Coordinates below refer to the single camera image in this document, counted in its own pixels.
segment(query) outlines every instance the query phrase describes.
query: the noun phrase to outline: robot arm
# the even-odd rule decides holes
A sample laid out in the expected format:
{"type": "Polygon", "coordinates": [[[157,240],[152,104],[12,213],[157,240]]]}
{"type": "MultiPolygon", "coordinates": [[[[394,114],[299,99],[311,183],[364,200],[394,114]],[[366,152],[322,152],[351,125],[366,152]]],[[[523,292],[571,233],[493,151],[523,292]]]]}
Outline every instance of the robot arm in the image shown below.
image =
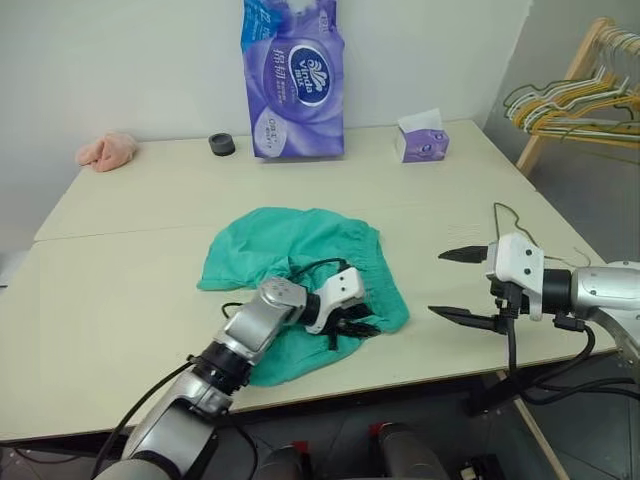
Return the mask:
{"type": "Polygon", "coordinates": [[[228,412],[232,395],[247,385],[252,368],[285,325],[324,330],[329,315],[364,298],[358,271],[351,267],[310,293],[284,278],[270,278],[181,373],[99,480],[198,478],[197,469],[215,452],[215,419],[228,412]]]}
{"type": "Polygon", "coordinates": [[[543,313],[555,315],[554,323],[566,315],[593,321],[614,338],[622,356],[640,383],[640,264],[615,262],[603,267],[568,270],[545,269],[544,253],[522,235],[500,237],[489,246],[450,250],[439,258],[464,263],[486,260],[486,276],[496,297],[499,313],[474,315],[454,307],[429,307],[461,325],[506,333],[506,323],[521,313],[541,320],[543,313]]]}

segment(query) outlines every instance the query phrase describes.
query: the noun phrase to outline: gray cylinder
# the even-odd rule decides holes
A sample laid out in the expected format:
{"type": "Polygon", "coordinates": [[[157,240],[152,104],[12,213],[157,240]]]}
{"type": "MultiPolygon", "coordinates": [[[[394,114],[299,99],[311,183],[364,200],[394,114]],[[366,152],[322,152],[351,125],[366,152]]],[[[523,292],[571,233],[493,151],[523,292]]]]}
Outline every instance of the gray cylinder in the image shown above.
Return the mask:
{"type": "Polygon", "coordinates": [[[378,441],[390,477],[449,480],[436,454],[406,425],[384,425],[378,441]]]}
{"type": "Polygon", "coordinates": [[[122,460],[114,463],[95,480],[171,480],[169,476],[153,463],[144,460],[122,460]]]}
{"type": "Polygon", "coordinates": [[[254,479],[304,480],[300,454],[291,446],[271,452],[262,462],[254,479]]]}

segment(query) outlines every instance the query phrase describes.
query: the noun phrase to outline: black lid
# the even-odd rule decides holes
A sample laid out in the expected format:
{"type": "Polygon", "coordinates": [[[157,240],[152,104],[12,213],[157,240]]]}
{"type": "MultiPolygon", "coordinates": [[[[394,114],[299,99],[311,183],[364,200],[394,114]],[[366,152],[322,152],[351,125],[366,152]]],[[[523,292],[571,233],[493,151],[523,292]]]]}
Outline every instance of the black lid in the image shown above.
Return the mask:
{"type": "Polygon", "coordinates": [[[209,137],[209,146],[211,151],[219,157],[231,155],[236,151],[236,146],[233,143],[233,138],[228,133],[216,133],[209,137]]]}

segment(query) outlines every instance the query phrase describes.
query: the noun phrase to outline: tissue box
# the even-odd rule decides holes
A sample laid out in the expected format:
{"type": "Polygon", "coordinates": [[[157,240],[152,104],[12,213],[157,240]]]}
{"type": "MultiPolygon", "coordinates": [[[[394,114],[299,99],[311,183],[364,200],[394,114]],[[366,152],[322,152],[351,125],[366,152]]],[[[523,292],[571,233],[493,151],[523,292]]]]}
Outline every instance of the tissue box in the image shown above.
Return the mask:
{"type": "Polygon", "coordinates": [[[449,136],[442,128],[439,109],[402,117],[398,127],[396,150],[402,162],[430,162],[445,157],[449,136]]]}
{"type": "Polygon", "coordinates": [[[449,136],[444,130],[415,130],[405,133],[398,129],[396,150],[403,163],[442,160],[449,147],[449,136]]]}

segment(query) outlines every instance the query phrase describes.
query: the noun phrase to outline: tissue pack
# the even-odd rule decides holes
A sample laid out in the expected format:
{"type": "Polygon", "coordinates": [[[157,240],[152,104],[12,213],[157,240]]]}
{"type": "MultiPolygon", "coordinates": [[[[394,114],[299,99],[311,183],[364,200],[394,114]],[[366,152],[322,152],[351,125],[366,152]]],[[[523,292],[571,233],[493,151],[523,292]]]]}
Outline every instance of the tissue pack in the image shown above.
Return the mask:
{"type": "Polygon", "coordinates": [[[336,0],[244,0],[241,45],[255,155],[343,154],[336,0]]]}
{"type": "Polygon", "coordinates": [[[396,150],[404,163],[443,160],[449,136],[443,130],[440,110],[402,117],[398,120],[396,150]]]}

